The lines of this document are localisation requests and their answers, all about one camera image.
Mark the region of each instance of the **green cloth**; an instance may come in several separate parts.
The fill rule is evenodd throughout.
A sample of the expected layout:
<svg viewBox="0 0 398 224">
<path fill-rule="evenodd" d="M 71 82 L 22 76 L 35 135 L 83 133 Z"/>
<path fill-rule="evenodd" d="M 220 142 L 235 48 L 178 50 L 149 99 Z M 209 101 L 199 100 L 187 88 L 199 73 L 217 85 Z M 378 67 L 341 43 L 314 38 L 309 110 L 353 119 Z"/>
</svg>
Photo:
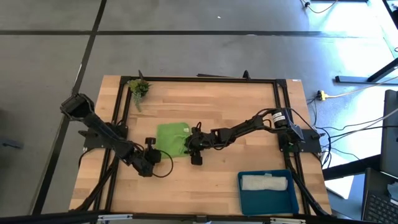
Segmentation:
<svg viewBox="0 0 398 224">
<path fill-rule="evenodd" d="M 169 153 L 171 157 L 187 156 L 184 144 L 189 135 L 191 131 L 187 123 L 160 124 L 157 126 L 156 149 Z"/>
</svg>

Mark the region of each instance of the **gray floor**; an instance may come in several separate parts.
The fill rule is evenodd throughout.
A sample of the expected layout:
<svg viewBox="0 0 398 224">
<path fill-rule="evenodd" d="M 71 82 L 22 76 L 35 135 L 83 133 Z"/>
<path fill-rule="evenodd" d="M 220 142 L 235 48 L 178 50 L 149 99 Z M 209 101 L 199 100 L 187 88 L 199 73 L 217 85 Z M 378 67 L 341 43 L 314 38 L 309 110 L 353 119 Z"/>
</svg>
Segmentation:
<svg viewBox="0 0 398 224">
<path fill-rule="evenodd" d="M 0 29 L 90 30 L 99 4 L 99 0 L 1 0 Z M 312 6 L 321 9 L 327 3 Z M 375 14 L 365 3 L 353 2 L 339 2 L 324 14 L 313 14 L 305 12 L 299 0 L 109 0 L 101 30 L 315 30 L 347 38 L 101 36 L 95 40 L 81 92 L 95 100 L 103 75 L 137 75 L 138 69 L 148 76 L 233 77 L 249 70 L 256 78 L 301 79 L 307 98 L 317 90 L 337 95 L 359 86 L 338 85 L 334 76 L 368 76 L 393 59 Z M 70 93 L 87 40 L 0 36 L 0 136 L 25 144 L 23 150 L 0 148 L 1 217 L 29 213 L 60 122 L 60 103 Z M 341 127 L 380 117 L 388 88 L 398 89 L 376 87 L 317 104 L 318 126 Z M 84 127 L 77 123 L 69 127 L 46 213 L 68 209 L 83 144 L 79 129 Z M 367 131 L 333 146 L 367 157 L 379 153 L 380 139 L 380 130 Z"/>
</svg>

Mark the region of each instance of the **floor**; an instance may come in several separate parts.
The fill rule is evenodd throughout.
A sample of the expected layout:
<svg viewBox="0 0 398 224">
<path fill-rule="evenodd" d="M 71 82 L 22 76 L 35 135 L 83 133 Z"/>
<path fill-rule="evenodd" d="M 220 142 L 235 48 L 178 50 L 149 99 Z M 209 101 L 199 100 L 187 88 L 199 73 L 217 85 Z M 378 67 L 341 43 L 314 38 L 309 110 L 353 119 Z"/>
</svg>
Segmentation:
<svg viewBox="0 0 398 224">
<path fill-rule="evenodd" d="M 0 30 L 91 30 L 100 2 L 0 0 Z M 321 10 L 328 4 L 311 6 Z M 337 84 L 333 78 L 369 76 L 394 59 L 394 46 L 398 46 L 394 38 L 385 36 L 382 15 L 374 10 L 377 3 L 368 4 L 339 2 L 323 14 L 314 14 L 304 10 L 299 0 L 108 0 L 99 30 L 323 33 L 97 36 L 80 91 L 95 100 L 103 75 L 137 75 L 139 69 L 147 76 L 240 77 L 248 70 L 255 78 L 301 79 L 307 98 L 317 90 L 329 95 L 354 90 L 361 86 Z M 60 124 L 59 106 L 74 86 L 88 38 L 0 35 L 0 136 L 24 143 L 22 150 L 0 148 L 0 217 L 30 212 Z M 389 88 L 398 89 L 379 86 L 318 103 L 317 126 L 342 127 L 382 116 L 384 91 Z M 77 131 L 84 128 L 78 123 L 69 126 L 45 213 L 68 209 L 83 145 Z M 368 157 L 379 153 L 380 141 L 381 130 L 376 129 L 344 138 L 333 147 Z"/>
</svg>

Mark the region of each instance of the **white cloth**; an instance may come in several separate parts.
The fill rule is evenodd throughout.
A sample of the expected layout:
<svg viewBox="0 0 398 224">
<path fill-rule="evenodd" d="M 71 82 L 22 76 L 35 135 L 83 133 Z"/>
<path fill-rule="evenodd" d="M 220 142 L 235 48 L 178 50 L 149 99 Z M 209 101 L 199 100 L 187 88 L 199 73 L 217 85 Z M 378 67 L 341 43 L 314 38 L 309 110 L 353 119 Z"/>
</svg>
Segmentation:
<svg viewBox="0 0 398 224">
<path fill-rule="evenodd" d="M 243 175 L 242 190 L 286 190 L 286 177 L 269 177 L 266 175 Z"/>
</svg>

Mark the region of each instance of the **keyboard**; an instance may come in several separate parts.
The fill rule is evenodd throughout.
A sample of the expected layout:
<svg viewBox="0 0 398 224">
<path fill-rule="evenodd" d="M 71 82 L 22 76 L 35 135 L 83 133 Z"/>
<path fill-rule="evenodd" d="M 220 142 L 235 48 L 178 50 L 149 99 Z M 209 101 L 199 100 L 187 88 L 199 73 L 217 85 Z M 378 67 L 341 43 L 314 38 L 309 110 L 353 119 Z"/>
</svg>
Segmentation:
<svg viewBox="0 0 398 224">
<path fill-rule="evenodd" d="M 363 220 L 398 224 L 398 205 L 391 203 L 385 195 L 368 192 Z"/>
</svg>

